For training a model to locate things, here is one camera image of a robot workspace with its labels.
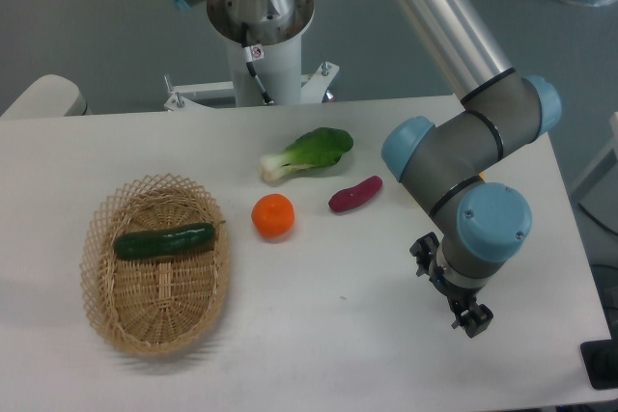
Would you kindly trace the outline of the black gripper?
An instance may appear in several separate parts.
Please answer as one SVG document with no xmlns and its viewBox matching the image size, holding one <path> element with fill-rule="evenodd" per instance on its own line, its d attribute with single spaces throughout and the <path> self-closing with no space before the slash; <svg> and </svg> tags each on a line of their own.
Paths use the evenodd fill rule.
<svg viewBox="0 0 618 412">
<path fill-rule="evenodd" d="M 484 332 L 493 320 L 493 312 L 485 304 L 477 303 L 482 283 L 461 275 L 448 263 L 435 233 L 418 238 L 409 252 L 416 260 L 416 275 L 427 275 L 434 287 L 447 298 L 455 315 L 452 328 L 463 328 L 471 339 Z"/>
</svg>

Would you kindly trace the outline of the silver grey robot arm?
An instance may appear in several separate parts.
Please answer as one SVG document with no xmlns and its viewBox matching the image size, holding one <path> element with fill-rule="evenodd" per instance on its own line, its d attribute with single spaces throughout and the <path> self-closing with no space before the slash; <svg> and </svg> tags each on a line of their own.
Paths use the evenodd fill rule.
<svg viewBox="0 0 618 412">
<path fill-rule="evenodd" d="M 237 105 L 298 104 L 307 95 L 300 61 L 267 50 L 301 35 L 312 0 L 172 1 L 181 10 L 206 3 L 211 25 L 235 47 Z M 381 156 L 436 225 L 411 247 L 419 273 L 446 297 L 456 325 L 475 337 L 493 318 L 477 293 L 531 226 L 522 195 L 481 173 L 552 129 L 561 101 L 545 79 L 516 72 L 468 0 L 398 1 L 463 111 L 441 125 L 405 121 L 386 137 Z"/>
</svg>

